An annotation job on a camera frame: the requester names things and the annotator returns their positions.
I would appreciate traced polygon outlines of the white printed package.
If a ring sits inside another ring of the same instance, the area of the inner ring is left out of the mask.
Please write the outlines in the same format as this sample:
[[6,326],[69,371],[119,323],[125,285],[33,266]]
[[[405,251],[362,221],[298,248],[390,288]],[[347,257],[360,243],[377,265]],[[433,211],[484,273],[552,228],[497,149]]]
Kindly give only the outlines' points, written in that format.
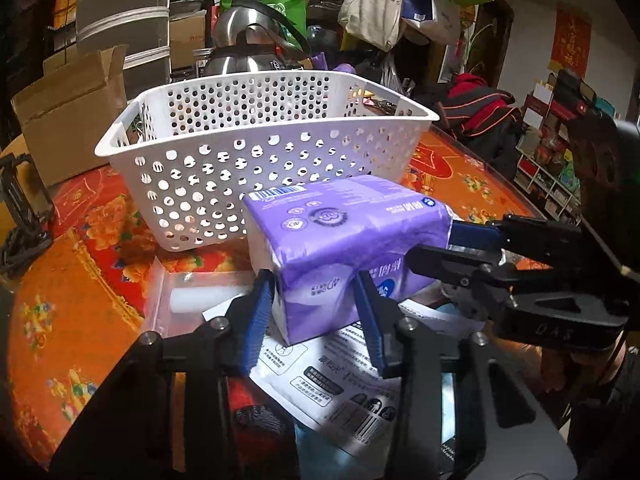
[[248,377],[288,414],[371,466],[386,461],[400,380],[373,367],[358,322],[285,346],[272,328]]

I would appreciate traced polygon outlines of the purple tissue pack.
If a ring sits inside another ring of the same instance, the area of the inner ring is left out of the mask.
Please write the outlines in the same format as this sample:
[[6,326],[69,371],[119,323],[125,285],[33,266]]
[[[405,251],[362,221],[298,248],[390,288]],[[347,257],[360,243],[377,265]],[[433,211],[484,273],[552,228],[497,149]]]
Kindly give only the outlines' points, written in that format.
[[446,204],[375,176],[254,191],[243,209],[252,267],[276,277],[272,316],[287,344],[356,322],[352,280],[361,271],[397,301],[430,286],[405,254],[447,247],[454,220]]

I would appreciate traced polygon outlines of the light blue package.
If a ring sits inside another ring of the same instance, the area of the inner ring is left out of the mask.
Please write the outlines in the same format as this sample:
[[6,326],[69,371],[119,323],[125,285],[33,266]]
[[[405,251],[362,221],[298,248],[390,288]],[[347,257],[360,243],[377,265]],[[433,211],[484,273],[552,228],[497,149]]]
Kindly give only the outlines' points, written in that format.
[[[442,374],[442,446],[440,473],[447,478],[454,466],[454,375]],[[319,431],[294,422],[295,444],[301,479],[381,479],[388,446],[375,445],[352,454]]]

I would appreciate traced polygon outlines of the clear plastic bag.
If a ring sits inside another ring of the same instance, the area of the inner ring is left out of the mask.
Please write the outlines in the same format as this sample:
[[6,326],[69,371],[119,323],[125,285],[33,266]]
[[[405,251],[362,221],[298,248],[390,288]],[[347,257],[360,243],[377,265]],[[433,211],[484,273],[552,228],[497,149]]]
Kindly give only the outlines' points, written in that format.
[[191,333],[225,315],[233,299],[250,291],[254,276],[253,271],[169,272],[155,259],[140,332],[150,330],[163,338]]

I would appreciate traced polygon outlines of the red black jacket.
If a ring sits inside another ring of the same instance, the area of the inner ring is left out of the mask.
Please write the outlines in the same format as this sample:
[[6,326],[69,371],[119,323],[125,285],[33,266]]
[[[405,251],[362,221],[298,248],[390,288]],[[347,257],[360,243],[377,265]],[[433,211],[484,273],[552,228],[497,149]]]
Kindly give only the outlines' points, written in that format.
[[437,86],[437,127],[448,133],[506,180],[514,178],[521,110],[510,92],[489,87],[480,76],[461,74]]

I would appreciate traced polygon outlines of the shelf with goods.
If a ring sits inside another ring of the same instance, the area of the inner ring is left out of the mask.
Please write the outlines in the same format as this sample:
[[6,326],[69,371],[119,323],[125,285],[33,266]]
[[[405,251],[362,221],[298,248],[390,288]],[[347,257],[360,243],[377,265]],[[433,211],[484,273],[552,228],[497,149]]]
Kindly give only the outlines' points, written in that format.
[[619,118],[615,107],[572,70],[562,68],[535,84],[521,108],[524,133],[518,141],[513,182],[552,220],[580,222],[580,182],[570,150],[568,123],[590,112]]

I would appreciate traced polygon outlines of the floral orange tablecloth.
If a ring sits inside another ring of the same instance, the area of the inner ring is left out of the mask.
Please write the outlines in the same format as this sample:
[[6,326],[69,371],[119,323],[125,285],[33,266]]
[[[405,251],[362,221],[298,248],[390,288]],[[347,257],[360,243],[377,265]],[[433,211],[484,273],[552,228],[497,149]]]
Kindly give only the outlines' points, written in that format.
[[21,278],[6,319],[6,421],[43,467],[140,330],[153,263],[171,273],[250,268],[241,239],[182,254],[160,249],[110,167],[65,182],[54,206],[52,246]]

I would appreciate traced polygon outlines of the white perforated plastic basket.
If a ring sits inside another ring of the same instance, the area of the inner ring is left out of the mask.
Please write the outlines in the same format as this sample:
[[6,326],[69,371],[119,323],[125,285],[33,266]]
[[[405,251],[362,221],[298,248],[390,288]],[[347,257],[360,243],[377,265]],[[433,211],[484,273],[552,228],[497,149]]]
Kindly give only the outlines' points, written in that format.
[[237,73],[140,93],[94,152],[122,176],[157,244],[185,252],[243,236],[246,198],[360,174],[399,181],[436,120],[349,73]]

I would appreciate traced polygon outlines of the black device on chair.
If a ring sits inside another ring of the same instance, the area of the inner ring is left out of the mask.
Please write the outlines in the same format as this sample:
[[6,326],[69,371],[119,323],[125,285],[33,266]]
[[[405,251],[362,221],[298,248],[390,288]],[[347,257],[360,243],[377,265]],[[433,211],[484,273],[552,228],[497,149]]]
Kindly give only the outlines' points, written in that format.
[[53,242],[54,203],[31,154],[1,157],[1,203],[14,222],[1,237],[1,274],[15,278]]

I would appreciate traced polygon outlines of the white blue bag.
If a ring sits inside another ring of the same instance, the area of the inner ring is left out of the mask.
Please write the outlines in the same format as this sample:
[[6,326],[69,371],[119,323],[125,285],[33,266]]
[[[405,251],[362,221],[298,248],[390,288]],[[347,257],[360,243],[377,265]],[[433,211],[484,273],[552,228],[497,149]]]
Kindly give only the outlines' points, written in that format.
[[460,6],[451,0],[402,0],[400,17],[435,44],[455,44],[460,35]]

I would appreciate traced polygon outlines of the beige canvas tote bag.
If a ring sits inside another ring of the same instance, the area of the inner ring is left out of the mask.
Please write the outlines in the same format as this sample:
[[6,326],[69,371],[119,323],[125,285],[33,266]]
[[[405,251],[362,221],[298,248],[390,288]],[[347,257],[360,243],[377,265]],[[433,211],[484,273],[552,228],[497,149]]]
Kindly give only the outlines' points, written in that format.
[[343,0],[338,24],[350,36],[388,52],[399,39],[402,0]]

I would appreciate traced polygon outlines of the cardboard box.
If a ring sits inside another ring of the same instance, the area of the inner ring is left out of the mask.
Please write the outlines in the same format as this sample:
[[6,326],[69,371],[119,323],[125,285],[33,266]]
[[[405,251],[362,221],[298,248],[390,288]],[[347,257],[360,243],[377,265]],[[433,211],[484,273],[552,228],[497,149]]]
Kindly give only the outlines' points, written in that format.
[[43,183],[53,186],[107,159],[94,149],[127,105],[124,44],[92,52],[35,81],[11,100]]

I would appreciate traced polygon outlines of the stainless steel kettle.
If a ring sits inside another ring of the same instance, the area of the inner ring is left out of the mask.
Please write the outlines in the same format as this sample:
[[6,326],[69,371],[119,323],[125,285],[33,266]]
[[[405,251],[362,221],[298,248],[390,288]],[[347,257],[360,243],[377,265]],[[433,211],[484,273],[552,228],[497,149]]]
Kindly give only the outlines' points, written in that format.
[[259,0],[232,0],[213,29],[204,76],[292,70],[311,57],[294,23]]

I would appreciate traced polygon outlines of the grey white drawer tower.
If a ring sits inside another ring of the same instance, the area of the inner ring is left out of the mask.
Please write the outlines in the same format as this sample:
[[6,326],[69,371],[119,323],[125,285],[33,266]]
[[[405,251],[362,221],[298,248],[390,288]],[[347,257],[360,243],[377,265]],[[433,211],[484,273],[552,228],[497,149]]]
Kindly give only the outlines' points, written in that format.
[[126,96],[167,84],[170,75],[169,0],[78,0],[76,44],[80,55],[126,48]]

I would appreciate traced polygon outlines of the red wall banner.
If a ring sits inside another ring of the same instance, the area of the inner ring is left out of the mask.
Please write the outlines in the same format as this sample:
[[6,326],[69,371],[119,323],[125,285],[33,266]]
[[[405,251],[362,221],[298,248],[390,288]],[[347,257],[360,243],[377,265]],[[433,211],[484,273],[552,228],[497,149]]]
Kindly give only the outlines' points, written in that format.
[[570,6],[559,4],[548,67],[552,72],[571,70],[577,77],[587,73],[592,24],[590,18]]

